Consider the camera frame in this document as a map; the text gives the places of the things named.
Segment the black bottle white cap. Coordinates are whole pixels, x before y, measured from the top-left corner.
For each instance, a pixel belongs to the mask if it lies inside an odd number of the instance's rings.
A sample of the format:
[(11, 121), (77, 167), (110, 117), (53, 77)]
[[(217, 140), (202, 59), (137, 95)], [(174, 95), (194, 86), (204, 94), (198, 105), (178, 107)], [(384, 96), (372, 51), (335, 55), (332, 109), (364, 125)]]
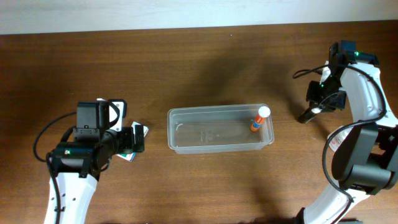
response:
[(307, 108), (298, 118), (297, 121), (299, 123), (305, 124), (311, 121), (317, 114), (321, 113), (322, 109), (320, 108)]

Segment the orange bottle white cap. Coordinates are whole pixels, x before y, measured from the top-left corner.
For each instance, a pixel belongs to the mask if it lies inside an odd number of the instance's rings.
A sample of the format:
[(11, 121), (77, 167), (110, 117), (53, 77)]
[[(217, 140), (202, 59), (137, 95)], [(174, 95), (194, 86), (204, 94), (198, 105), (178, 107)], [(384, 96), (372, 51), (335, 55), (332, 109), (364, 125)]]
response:
[(250, 130), (253, 132), (258, 131), (258, 129), (262, 126), (264, 121), (271, 115), (271, 110), (268, 106), (262, 106), (258, 109), (257, 115), (254, 118)]

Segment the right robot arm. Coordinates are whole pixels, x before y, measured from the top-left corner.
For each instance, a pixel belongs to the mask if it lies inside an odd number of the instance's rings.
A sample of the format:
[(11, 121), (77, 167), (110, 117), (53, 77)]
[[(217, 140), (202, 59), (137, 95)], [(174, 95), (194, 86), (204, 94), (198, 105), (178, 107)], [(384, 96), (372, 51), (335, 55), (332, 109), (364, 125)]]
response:
[(353, 122), (327, 138), (322, 152), (326, 189), (303, 207), (295, 223), (340, 223), (359, 202), (397, 183), (397, 118), (382, 89), (376, 55), (360, 52), (353, 41), (332, 44), (328, 61), (313, 69), (322, 77), (309, 83), (307, 123), (350, 104)]

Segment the white green medicine box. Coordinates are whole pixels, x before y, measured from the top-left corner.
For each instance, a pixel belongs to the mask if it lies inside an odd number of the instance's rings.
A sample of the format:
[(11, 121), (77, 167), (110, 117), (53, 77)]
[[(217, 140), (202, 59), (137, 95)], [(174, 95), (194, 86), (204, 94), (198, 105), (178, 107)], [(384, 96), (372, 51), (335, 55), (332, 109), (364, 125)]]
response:
[(133, 122), (131, 127), (123, 127), (119, 133), (119, 148), (116, 155), (121, 159), (132, 162), (138, 153), (145, 150), (145, 136), (148, 128)]

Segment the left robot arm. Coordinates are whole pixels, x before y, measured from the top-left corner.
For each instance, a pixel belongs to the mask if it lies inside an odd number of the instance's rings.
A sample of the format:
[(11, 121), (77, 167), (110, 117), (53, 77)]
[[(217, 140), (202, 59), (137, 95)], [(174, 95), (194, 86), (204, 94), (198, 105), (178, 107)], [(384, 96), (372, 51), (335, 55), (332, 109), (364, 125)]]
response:
[(76, 125), (68, 128), (48, 152), (49, 202), (46, 223), (84, 223), (100, 175), (113, 156), (144, 152), (147, 128), (123, 126), (127, 104), (122, 99), (79, 102)]

